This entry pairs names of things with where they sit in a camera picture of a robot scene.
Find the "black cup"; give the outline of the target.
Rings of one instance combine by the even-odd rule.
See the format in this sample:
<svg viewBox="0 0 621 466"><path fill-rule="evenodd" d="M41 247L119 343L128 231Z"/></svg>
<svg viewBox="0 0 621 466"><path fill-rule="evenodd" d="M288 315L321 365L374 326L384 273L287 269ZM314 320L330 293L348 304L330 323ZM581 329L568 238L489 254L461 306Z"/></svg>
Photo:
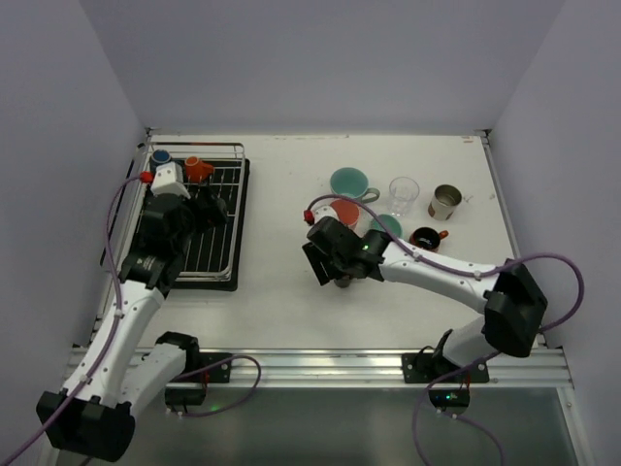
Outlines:
<svg viewBox="0 0 621 466"><path fill-rule="evenodd" d="M348 288L352 282L353 282L352 277L342 277L339 279L334 279L335 286L339 288Z"/></svg>

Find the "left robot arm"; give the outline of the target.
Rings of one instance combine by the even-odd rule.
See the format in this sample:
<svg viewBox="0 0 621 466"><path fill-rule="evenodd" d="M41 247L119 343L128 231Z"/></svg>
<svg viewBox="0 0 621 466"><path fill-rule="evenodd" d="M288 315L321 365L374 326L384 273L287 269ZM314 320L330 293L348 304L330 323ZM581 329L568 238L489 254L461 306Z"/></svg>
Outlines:
<svg viewBox="0 0 621 466"><path fill-rule="evenodd" d="M149 322L185 267L193 235L227 221L226 203L206 184L188 195L152 192L144 202L118 290L82 362L36 412L51 445L116 462L127 451L139 415L173 377L198 359L196 338L163 337L129 367Z"/></svg>

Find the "small green teacup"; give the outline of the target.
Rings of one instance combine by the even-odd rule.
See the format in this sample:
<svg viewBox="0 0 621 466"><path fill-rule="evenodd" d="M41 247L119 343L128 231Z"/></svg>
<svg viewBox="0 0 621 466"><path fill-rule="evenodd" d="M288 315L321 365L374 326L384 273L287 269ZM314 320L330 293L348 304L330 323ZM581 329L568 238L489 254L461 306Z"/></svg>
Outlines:
<svg viewBox="0 0 621 466"><path fill-rule="evenodd" d="M390 232L397 238L401 238L403 234L401 223L394 216L388 214L381 214L378 219L374 219L371 222L370 229Z"/></svg>

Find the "clear glass tumbler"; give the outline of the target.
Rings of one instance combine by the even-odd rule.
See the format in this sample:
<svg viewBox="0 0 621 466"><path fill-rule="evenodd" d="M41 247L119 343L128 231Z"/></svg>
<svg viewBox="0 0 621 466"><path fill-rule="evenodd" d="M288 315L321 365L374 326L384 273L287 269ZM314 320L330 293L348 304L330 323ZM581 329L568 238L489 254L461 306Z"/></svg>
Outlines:
<svg viewBox="0 0 621 466"><path fill-rule="evenodd" d="M394 216L407 215L420 192L419 184L409 177L395 178L389 185L389 211Z"/></svg>

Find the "pink plastic cup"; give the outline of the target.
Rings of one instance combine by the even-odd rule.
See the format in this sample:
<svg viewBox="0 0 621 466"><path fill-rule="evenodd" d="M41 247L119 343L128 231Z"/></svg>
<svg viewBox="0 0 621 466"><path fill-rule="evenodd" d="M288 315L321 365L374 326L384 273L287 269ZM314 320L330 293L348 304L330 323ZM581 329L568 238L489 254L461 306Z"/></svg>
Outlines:
<svg viewBox="0 0 621 466"><path fill-rule="evenodd" d="M335 211L341 223L351 230L356 229L360 219L360 208L357 204L345 199L337 199L331 202L330 207Z"/></svg>

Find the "small orange cup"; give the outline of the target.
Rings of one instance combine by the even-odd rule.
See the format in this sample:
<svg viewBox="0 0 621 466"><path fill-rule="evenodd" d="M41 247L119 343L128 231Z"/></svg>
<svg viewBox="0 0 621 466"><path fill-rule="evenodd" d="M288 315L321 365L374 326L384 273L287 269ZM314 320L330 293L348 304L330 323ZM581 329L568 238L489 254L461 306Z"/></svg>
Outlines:
<svg viewBox="0 0 621 466"><path fill-rule="evenodd" d="M205 183L214 173L214 167L197 156L190 156L184 161L185 176L189 183Z"/></svg>

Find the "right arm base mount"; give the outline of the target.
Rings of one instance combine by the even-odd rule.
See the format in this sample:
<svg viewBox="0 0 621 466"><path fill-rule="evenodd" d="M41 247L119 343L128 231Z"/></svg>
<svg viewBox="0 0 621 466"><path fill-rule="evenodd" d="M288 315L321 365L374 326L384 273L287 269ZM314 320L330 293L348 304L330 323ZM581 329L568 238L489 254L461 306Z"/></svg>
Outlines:
<svg viewBox="0 0 621 466"><path fill-rule="evenodd" d="M426 346L418 352L403 353L401 363L405 383L427 385L440 379L440 383L453 384L453 388L431 388L428 398L441 413L458 416L470 406L472 384L489 383L490 377L486 363L463 369L443 355L451 333L447 330L434 348Z"/></svg>

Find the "metal tin cup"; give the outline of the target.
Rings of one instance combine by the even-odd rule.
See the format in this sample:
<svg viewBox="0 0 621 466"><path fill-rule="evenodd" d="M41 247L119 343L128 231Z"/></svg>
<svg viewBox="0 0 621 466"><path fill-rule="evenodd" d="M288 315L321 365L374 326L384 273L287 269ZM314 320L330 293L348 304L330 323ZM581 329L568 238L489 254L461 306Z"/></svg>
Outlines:
<svg viewBox="0 0 621 466"><path fill-rule="evenodd" d="M451 184L438 185L428 206L428 214L439 221L449 220L462 203L461 191Z"/></svg>

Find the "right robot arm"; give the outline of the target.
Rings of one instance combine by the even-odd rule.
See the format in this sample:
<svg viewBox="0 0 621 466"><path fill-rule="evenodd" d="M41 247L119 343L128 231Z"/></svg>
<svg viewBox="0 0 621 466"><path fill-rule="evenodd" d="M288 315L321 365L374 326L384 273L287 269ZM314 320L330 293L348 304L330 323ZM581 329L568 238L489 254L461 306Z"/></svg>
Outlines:
<svg viewBox="0 0 621 466"><path fill-rule="evenodd" d="M372 279L413 285L450 298L477 318L444 332L428 368L441 375L490 354L530 355L547 300L527 269L453 259L415 247L381 230L358 236L333 217L317 221L303 251L320 284Z"/></svg>

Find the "large green mug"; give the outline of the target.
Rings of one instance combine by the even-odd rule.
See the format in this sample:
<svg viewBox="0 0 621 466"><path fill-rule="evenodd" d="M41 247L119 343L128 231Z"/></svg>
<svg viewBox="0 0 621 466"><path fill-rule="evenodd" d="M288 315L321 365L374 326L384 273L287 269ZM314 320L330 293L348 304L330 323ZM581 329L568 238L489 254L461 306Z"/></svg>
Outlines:
<svg viewBox="0 0 621 466"><path fill-rule="evenodd" d="M353 167L336 170L330 177L330 187L334 194L355 199L363 204L373 203L380 197L380 191L370 186L368 177Z"/></svg>

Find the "blue cup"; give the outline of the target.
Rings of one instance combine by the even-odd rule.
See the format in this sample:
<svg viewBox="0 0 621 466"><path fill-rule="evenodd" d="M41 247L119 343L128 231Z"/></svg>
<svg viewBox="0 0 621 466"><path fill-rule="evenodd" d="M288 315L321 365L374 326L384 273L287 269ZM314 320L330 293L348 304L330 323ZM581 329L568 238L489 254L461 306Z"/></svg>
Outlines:
<svg viewBox="0 0 621 466"><path fill-rule="evenodd" d="M158 167L172 161L172 156L167 150L154 150L149 157L149 170L155 172Z"/></svg>

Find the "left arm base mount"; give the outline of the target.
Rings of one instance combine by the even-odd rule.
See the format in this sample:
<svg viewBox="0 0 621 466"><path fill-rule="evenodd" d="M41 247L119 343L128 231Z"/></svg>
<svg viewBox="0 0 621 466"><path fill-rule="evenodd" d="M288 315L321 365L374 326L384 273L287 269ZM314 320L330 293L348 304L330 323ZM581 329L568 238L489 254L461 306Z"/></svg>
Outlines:
<svg viewBox="0 0 621 466"><path fill-rule="evenodd" d="M166 386L164 401L176 413L188 414L206 400L211 384L230 382L230 352L199 352L195 360Z"/></svg>

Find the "red smiley mug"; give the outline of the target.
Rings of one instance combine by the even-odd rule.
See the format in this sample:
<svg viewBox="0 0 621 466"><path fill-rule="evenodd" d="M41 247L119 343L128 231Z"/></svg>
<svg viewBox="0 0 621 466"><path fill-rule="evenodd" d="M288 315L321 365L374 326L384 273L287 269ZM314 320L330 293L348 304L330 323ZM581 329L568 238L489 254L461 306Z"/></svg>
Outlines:
<svg viewBox="0 0 621 466"><path fill-rule="evenodd" d="M431 227L419 227L409 236L409 243L418 248L437 252L441 241L449 236L447 230L438 231Z"/></svg>

